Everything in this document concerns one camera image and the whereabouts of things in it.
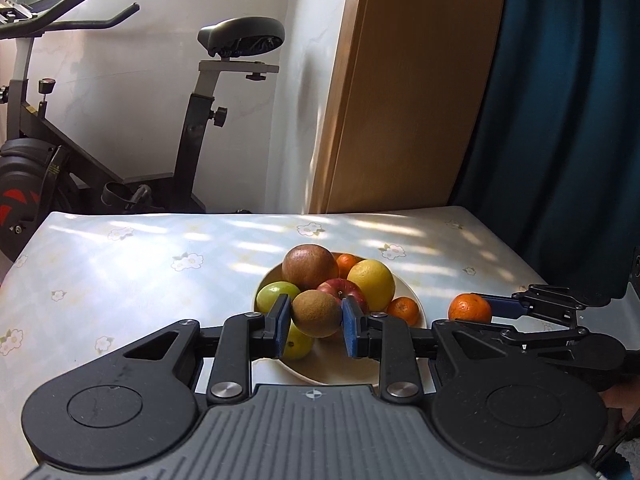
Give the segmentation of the person right hand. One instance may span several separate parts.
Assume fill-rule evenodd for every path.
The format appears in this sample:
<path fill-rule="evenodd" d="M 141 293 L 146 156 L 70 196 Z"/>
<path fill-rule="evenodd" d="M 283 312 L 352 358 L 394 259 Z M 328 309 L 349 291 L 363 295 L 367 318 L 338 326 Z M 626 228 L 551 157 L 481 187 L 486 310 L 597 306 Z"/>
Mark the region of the person right hand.
<path fill-rule="evenodd" d="M 618 423 L 618 428 L 623 430 L 639 411 L 640 380 L 636 377 L 631 382 L 613 386 L 601 392 L 600 396 L 608 408 L 620 410 L 622 419 Z"/>

